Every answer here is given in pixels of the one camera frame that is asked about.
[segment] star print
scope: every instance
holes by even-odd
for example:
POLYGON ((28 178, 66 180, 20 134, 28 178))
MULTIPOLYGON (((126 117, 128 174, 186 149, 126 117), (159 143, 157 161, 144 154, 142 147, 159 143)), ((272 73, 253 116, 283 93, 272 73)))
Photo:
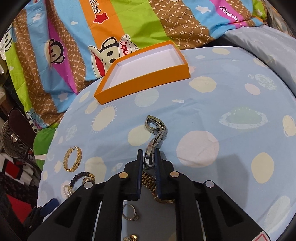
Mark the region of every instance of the star print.
POLYGON ((33 22, 39 20, 41 18, 41 13, 36 13, 36 15, 32 18, 33 22))
POLYGON ((107 19, 109 19, 109 17, 107 16, 107 14, 105 12, 102 14, 96 14, 96 19, 94 20, 94 23, 101 24, 107 19))
POLYGON ((258 14, 259 16, 262 16, 262 15, 263 15, 263 13, 262 13, 259 9, 257 9, 257 14, 258 14))
POLYGON ((57 96, 61 102, 63 102, 64 100, 68 99, 68 93, 64 93, 63 91, 61 92, 60 95, 57 96))
POLYGON ((200 11, 200 13, 204 14, 206 12, 211 12, 211 10, 209 10, 208 7, 202 7, 200 5, 197 5, 197 7, 195 8, 197 11, 200 11))

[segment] white star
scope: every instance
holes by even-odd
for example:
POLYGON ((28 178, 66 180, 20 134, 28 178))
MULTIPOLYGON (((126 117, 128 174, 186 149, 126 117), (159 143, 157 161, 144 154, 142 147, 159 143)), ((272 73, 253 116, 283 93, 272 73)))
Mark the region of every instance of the white star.
POLYGON ((36 13, 36 15, 32 18, 33 22, 39 20, 41 18, 41 13, 36 13))
POLYGON ((63 102, 64 100, 68 99, 68 93, 64 93, 63 91, 61 92, 60 95, 57 96, 61 102, 63 102))
POLYGON ((204 14, 206 12, 211 12, 211 10, 209 10, 208 7, 202 7, 200 5, 197 5, 197 7, 195 8, 197 11, 200 11, 200 13, 204 14))

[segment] green fabric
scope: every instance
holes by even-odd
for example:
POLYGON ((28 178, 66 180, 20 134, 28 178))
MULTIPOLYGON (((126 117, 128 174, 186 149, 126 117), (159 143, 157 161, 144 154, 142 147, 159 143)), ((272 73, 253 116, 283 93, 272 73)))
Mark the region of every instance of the green fabric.
POLYGON ((32 103, 29 98, 29 93, 28 93, 24 73, 22 71, 22 66, 17 56, 13 41, 9 50, 5 52, 5 56, 6 56, 7 66, 9 69, 9 74, 11 76, 11 80, 12 80, 13 86, 15 87, 16 93, 25 108, 25 112, 30 111, 32 107, 32 103))
POLYGON ((252 1, 253 1, 253 9, 254 9, 252 15, 258 18, 261 18, 262 20, 266 20, 267 14, 262 1, 261 0, 252 0, 252 1))
MULTIPOLYGON (((49 146, 52 142, 56 129, 48 127, 39 131, 34 139, 34 155, 47 154, 49 146)), ((36 163, 40 170, 43 170, 45 160, 36 159, 36 163)))
POLYGON ((57 128, 59 126, 59 123, 54 123, 54 124, 52 124, 50 127, 52 127, 52 128, 57 128))
POLYGON ((138 48, 171 40, 147 0, 111 0, 125 33, 138 48))

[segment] red fabric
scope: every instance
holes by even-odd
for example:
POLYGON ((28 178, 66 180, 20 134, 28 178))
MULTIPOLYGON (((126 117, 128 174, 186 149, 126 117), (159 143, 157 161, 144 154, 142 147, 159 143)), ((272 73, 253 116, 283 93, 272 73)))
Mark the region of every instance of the red fabric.
POLYGON ((7 197, 11 203, 12 210, 14 211, 15 215, 23 223, 32 210, 31 205, 26 202, 20 201, 10 195, 7 195, 7 197))
POLYGON ((20 169, 16 165, 14 165, 11 161, 8 161, 7 166, 5 168, 5 172, 7 172, 10 176, 16 179, 18 173, 20 172, 20 169))

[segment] fan grille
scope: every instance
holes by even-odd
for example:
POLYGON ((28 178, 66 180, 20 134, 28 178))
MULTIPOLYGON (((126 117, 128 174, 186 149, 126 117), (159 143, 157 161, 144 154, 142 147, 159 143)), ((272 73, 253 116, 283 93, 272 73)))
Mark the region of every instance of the fan grille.
POLYGON ((5 152, 14 158, 24 157, 27 153, 27 145, 17 137, 6 121, 1 131, 1 142, 5 152))

